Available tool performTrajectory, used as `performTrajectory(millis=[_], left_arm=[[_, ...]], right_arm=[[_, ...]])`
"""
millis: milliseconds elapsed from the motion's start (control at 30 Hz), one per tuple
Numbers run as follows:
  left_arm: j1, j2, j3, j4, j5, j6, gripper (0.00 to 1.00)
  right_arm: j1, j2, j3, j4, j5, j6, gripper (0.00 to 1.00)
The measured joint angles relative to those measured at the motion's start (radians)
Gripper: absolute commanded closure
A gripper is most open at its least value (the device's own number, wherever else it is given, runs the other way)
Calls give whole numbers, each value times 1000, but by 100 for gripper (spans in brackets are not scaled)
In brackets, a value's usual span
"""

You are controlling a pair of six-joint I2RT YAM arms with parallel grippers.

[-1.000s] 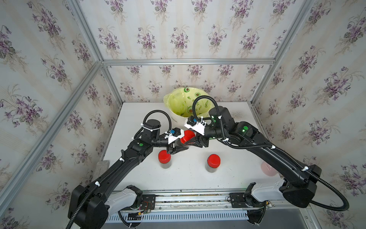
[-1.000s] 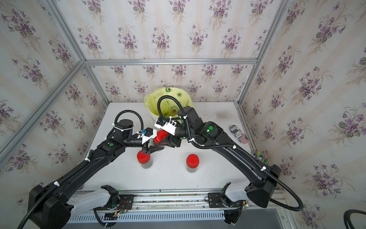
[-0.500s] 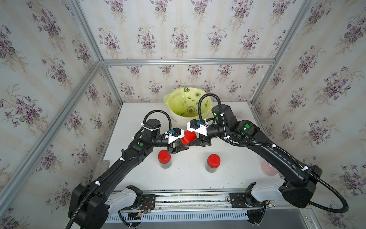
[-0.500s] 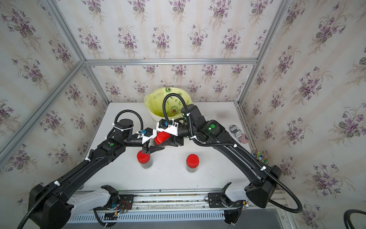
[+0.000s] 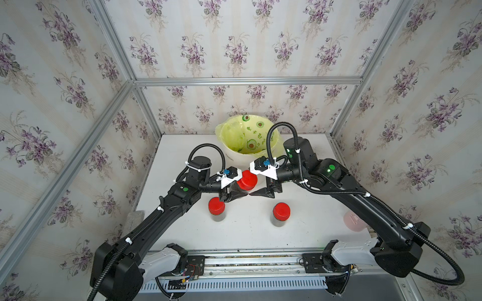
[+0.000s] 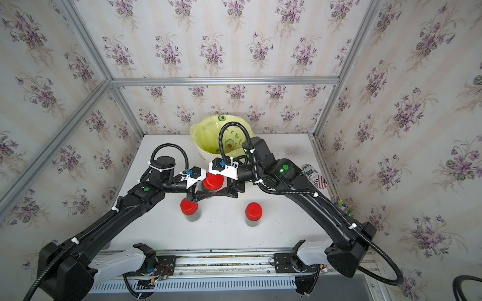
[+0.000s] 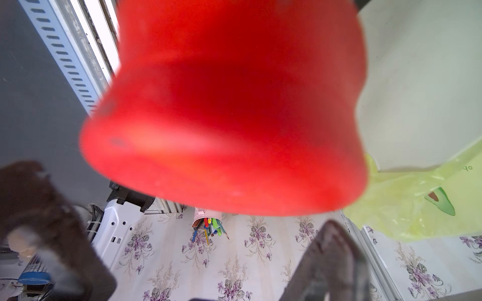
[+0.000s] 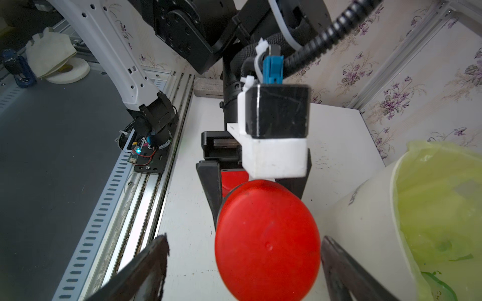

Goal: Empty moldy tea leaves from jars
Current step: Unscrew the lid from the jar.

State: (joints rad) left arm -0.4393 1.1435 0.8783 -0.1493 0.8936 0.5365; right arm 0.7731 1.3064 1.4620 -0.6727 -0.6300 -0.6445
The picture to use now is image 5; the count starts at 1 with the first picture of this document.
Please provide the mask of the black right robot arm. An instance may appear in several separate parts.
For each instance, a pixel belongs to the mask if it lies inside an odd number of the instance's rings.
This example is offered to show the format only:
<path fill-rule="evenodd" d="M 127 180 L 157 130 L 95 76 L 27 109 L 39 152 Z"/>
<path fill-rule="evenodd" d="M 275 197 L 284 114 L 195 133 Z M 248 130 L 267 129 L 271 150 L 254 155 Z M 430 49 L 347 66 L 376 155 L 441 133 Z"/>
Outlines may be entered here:
<path fill-rule="evenodd" d="M 292 138 L 284 143 L 285 162 L 279 164 L 271 149 L 272 135 L 279 127 L 291 130 Z M 413 223 L 400 216 L 389 205 L 366 190 L 341 163 L 334 159 L 318 159 L 309 140 L 300 137 L 288 122 L 278 122 L 267 132 L 267 155 L 250 164 L 253 174 L 266 178 L 266 187 L 253 196 L 274 198 L 282 193 L 282 184 L 291 182 L 320 196 L 330 196 L 354 212 L 369 225 L 377 237 L 370 244 L 366 258 L 385 272 L 399 278 L 410 273 L 446 286 L 462 285 L 461 267 L 441 248 L 429 240 L 431 229 L 423 222 Z M 426 245 L 440 255 L 453 269 L 455 277 L 444 279 L 417 270 Z"/>

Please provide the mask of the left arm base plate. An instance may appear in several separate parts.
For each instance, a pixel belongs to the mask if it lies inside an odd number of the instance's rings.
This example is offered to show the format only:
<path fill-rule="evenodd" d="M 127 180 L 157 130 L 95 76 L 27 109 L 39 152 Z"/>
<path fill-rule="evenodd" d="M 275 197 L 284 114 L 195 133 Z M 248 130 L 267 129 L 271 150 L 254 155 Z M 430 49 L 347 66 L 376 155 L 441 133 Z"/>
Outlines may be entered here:
<path fill-rule="evenodd" d="M 205 259 L 203 255 L 188 255 L 182 258 L 172 272 L 164 272 L 159 277 L 189 278 L 196 280 L 204 274 Z"/>

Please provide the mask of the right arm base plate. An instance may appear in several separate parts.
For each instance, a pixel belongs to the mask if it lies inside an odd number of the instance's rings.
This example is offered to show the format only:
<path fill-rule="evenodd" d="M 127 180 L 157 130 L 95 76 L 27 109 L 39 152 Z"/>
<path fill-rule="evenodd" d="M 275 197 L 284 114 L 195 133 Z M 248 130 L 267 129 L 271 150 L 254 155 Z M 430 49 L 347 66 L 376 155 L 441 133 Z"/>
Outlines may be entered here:
<path fill-rule="evenodd" d="M 305 273 L 347 273 L 349 265 L 340 265 L 331 255 L 323 253 L 304 253 L 299 264 Z"/>

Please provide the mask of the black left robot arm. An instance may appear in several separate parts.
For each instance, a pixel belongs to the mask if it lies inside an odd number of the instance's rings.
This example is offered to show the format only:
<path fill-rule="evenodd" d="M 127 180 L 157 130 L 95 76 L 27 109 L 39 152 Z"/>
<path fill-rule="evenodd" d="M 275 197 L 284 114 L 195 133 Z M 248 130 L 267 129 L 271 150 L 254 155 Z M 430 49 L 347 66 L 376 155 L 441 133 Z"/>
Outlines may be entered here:
<path fill-rule="evenodd" d="M 216 193 L 222 203 L 247 196 L 246 192 L 230 191 L 242 177 L 239 168 L 226 166 L 225 155 L 217 145 L 195 147 L 154 211 L 116 243 L 103 243 L 95 251 L 88 300 L 99 293 L 107 300 L 133 300 L 152 278 L 182 270 L 187 263 L 185 249 L 171 243 L 149 256 L 151 247 L 204 193 Z"/>

